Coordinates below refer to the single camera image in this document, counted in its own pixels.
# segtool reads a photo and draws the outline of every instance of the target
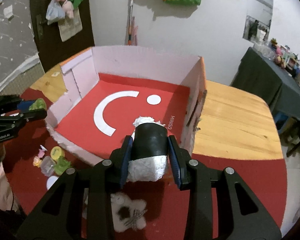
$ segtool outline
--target door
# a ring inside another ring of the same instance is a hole
[[[34,41],[39,52],[39,58],[45,72],[56,64],[66,60],[83,49],[94,46],[89,0],[83,0],[79,5],[82,30],[69,40],[62,42],[58,23],[47,25],[45,16],[51,0],[30,0],[30,13],[34,31]]]

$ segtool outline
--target screw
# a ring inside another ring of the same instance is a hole
[[[103,166],[109,166],[109,165],[111,165],[111,163],[112,163],[111,160],[104,160],[104,161],[102,162],[102,165],[103,165]]]
[[[66,173],[67,173],[68,175],[74,174],[74,172],[75,172],[75,169],[74,169],[74,168],[69,168],[69,169],[66,170]]]
[[[233,168],[231,168],[231,167],[227,167],[226,168],[226,173],[228,173],[228,174],[234,174],[234,169]]]
[[[191,166],[197,166],[199,163],[198,163],[197,160],[189,160],[189,164],[190,164]]]

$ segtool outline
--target white semicircle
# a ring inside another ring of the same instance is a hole
[[[108,125],[103,119],[103,111],[106,108],[106,106],[112,102],[113,100],[117,98],[122,97],[134,97],[136,98],[139,94],[139,91],[120,91],[113,93],[107,97],[105,97],[96,107],[93,114],[93,120],[96,125],[96,127],[104,134],[108,136],[112,136],[115,128],[112,128],[110,125]]]

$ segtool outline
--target pink cardboard wall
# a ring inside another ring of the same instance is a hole
[[[153,49],[138,46],[93,47],[65,63],[62,73],[68,91],[48,110],[47,127],[63,148],[76,153],[82,160],[90,164],[99,161],[53,128],[98,83],[98,73],[146,78],[189,87],[181,146],[192,153],[196,125],[203,106],[202,94],[205,92],[204,62],[198,56],[157,53]]]
[[[157,53],[153,49],[139,46],[93,47],[92,55],[98,73],[152,79],[177,85],[182,84],[199,60],[198,56]]]

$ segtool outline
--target clear plastic box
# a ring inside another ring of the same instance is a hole
[[[41,172],[47,176],[50,177],[53,173],[54,173],[54,169],[53,166],[56,163],[51,159],[50,156],[46,156],[43,160],[42,163],[40,165],[41,168]]]

